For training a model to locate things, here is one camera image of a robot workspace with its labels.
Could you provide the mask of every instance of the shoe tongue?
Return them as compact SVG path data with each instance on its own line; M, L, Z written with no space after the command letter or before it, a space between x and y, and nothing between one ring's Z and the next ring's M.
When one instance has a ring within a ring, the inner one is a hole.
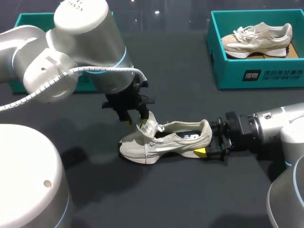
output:
M157 132L158 123L155 119L154 114L152 112L149 112L149 119L147 122L143 122L143 120L140 119L136 126L139 132L141 132L144 136L152 139Z

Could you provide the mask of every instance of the sneaker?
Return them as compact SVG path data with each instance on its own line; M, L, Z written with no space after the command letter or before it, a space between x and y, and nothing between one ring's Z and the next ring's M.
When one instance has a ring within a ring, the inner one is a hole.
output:
M226 54L235 58L247 58L259 52L268 56L285 57L292 39L292 26L271 27L265 23L246 28L240 27L233 34L222 38Z
M197 123L171 122L159 125L152 112L147 123L120 141L120 153L127 159L154 164L164 154L176 152L186 158L204 157L202 148L210 144L212 130L207 120Z

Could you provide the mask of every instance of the box label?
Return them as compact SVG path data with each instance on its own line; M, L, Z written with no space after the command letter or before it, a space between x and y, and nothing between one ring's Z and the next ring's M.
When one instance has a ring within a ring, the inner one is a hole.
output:
M298 80L303 70L266 70L262 80Z
M246 70L243 77L243 82L257 81L261 74L261 70Z

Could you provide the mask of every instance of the shoe logo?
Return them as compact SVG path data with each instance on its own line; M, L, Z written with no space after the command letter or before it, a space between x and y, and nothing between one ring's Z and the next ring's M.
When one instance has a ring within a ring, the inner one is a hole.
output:
M192 135L185 135L183 139L195 139L198 138L198 134L192 134Z
M261 74L261 70L246 70L243 77L243 82L257 81Z

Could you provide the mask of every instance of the shoe box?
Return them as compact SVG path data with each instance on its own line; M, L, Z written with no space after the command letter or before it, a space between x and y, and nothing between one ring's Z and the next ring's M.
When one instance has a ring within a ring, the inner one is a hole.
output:
M264 22L270 26L290 23L293 39L286 57L254 55L229 59L221 37L239 27ZM207 46L219 89L304 87L304 13L301 9L212 11Z

